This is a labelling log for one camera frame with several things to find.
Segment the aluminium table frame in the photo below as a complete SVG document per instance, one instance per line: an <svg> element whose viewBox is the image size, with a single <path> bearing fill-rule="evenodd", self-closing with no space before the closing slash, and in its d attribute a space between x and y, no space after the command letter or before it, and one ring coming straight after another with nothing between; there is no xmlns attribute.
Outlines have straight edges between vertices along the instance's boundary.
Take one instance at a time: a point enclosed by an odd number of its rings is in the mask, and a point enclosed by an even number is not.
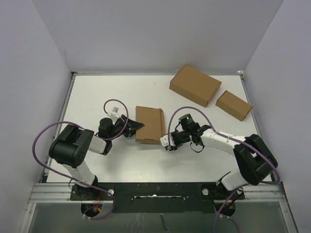
<svg viewBox="0 0 311 233"><path fill-rule="evenodd" d="M209 233L274 233L279 218L295 227L284 188L271 183L252 116L238 121L214 103L201 107L169 89L168 74L73 76L64 112L32 203L80 203L78 225L147 230L154 213L167 231L189 231L211 214Z"/></svg>

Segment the small closed cardboard box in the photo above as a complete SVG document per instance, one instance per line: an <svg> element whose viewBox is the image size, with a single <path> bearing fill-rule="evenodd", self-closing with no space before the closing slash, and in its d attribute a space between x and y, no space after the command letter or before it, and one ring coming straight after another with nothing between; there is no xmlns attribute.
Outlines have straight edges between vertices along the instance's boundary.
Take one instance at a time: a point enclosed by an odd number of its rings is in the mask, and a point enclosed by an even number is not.
<svg viewBox="0 0 311 233"><path fill-rule="evenodd" d="M228 90L217 99L216 106L233 116L239 121L244 121L247 115L253 109L253 106Z"/></svg>

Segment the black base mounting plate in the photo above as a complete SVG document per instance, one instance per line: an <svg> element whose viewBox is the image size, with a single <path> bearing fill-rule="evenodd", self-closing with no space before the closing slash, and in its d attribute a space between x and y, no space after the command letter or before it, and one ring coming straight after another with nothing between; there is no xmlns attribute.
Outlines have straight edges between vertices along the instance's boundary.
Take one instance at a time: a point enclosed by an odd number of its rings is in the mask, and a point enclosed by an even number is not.
<svg viewBox="0 0 311 233"><path fill-rule="evenodd" d="M230 191L215 182L181 183L98 183L112 196L100 194L93 188L72 187L70 200L112 201L116 199L115 214L123 213L183 213L213 214L215 203L228 198Z"/></svg>

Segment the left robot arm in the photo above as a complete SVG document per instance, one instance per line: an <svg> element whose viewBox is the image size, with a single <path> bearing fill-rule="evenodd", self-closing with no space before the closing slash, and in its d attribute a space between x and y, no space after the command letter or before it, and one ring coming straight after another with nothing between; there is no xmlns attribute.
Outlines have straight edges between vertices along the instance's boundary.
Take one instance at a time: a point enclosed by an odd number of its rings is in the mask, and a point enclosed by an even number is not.
<svg viewBox="0 0 311 233"><path fill-rule="evenodd" d="M113 146L111 138L121 135L132 137L144 126L125 115L121 115L116 122L108 117L101 119L97 134L68 124L50 146L49 157L65 167L76 184L82 187L82 195L92 200L97 197L99 188L96 185L97 177L85 162L87 152L107 155Z"/></svg>

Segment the large closed cardboard box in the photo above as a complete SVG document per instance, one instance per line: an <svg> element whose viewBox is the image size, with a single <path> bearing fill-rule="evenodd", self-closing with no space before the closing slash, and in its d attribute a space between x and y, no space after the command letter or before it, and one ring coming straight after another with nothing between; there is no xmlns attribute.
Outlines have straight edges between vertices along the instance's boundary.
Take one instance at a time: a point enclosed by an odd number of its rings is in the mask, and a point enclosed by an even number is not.
<svg viewBox="0 0 311 233"><path fill-rule="evenodd" d="M185 65L172 78L169 89L202 107L207 107L221 84L221 81Z"/></svg>

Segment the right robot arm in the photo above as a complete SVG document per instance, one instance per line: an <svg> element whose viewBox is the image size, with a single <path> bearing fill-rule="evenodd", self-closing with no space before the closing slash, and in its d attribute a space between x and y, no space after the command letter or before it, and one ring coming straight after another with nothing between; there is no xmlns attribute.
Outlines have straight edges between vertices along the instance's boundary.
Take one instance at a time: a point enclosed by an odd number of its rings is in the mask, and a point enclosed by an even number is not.
<svg viewBox="0 0 311 233"><path fill-rule="evenodd" d="M216 186L217 195L223 199L232 195L236 188L248 184L258 185L278 166L275 157L257 134L234 136L214 131L210 125L200 126L190 114L180 117L178 125L182 126L182 131L175 130L160 139L166 150L177 150L190 142L235 157L238 169L225 174Z"/></svg>

